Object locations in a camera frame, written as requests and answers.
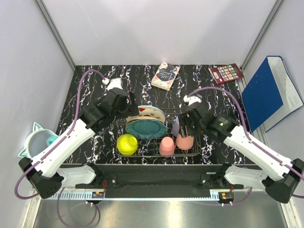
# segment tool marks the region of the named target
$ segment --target yellow-green bowl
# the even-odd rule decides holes
[[[138,148],[137,139],[131,134],[123,134],[117,139],[117,149],[123,155],[130,156]]]

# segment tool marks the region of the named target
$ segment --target salmon-colored cup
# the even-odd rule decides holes
[[[189,150],[193,146],[194,137],[187,136],[186,138],[182,138],[181,134],[179,134],[176,138],[176,145],[181,150]]]
[[[170,137],[164,137],[160,144],[160,154],[162,156],[170,157],[174,154],[175,145]]]

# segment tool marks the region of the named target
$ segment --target dish rack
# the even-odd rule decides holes
[[[154,139],[137,139],[138,141],[138,149],[132,155],[123,155],[121,154],[117,146],[115,148],[115,152],[117,155],[121,157],[148,157],[148,158],[156,158],[156,157],[164,157],[159,153],[159,147],[162,139],[166,136],[171,137],[174,141],[176,137],[171,133],[172,127],[174,124],[174,120],[178,114],[184,113],[186,109],[179,109],[179,108],[163,108],[161,109],[166,116],[165,126],[167,127],[167,133],[161,138],[154,138]],[[117,131],[117,138],[123,134],[127,134],[126,132],[126,120],[118,120],[118,126],[121,128]],[[194,137],[193,146],[189,150],[181,150],[177,146],[175,146],[174,154],[171,157],[191,157],[198,155],[201,152],[201,142],[200,136],[197,135]]]

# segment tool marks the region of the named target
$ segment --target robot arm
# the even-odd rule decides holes
[[[28,158],[20,160],[19,165],[24,172],[36,162],[40,162],[28,173],[27,179],[43,199],[54,195],[61,187],[90,184],[97,188],[102,183],[102,172],[94,164],[68,169],[62,169],[60,165],[81,144],[101,129],[108,127],[113,121],[130,115],[139,115],[135,96],[130,93],[128,100],[128,93],[122,89],[121,79],[111,80],[107,91],[103,100],[84,107],[72,132],[70,131],[73,124],[32,160]],[[43,156],[51,150],[52,153],[43,159]]]
[[[198,97],[190,97],[186,113],[179,115],[180,133],[182,137],[205,134],[217,142],[235,148],[252,160],[262,170],[240,168],[224,164],[220,172],[210,177],[211,186],[225,187],[227,184],[242,184],[265,190],[275,200],[288,203],[300,178],[282,164],[293,167],[299,173],[304,172],[304,162],[300,159],[292,161],[250,136],[249,140],[242,126],[227,115],[214,116],[204,107]],[[282,161],[282,164],[267,155],[255,144],[268,151]]]

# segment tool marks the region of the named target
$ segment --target teal plate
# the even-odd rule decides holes
[[[167,128],[158,120],[135,120],[127,125],[126,131],[139,139],[154,139],[163,137]]]

